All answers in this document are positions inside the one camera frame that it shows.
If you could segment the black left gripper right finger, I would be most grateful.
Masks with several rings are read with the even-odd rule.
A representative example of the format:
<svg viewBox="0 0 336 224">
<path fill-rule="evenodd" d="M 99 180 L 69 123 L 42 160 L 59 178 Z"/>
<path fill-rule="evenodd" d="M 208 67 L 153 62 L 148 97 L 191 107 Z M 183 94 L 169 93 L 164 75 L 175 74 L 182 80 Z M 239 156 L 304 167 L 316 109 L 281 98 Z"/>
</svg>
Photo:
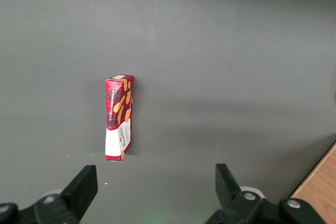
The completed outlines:
<svg viewBox="0 0 336 224">
<path fill-rule="evenodd" d="M 216 164 L 215 189 L 221 209 L 207 223 L 325 223 L 306 201 L 283 198 L 278 205 L 242 190 L 226 164 Z"/>
</svg>

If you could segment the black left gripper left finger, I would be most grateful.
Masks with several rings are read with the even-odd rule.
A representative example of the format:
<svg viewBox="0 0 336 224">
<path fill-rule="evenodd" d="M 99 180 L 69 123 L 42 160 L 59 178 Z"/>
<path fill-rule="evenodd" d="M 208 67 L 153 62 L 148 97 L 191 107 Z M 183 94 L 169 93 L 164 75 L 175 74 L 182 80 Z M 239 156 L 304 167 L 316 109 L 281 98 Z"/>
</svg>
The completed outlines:
<svg viewBox="0 0 336 224">
<path fill-rule="evenodd" d="M 43 196 L 22 210 L 2 203 L 1 223 L 79 223 L 97 192 L 96 166 L 86 165 L 59 194 Z"/>
</svg>

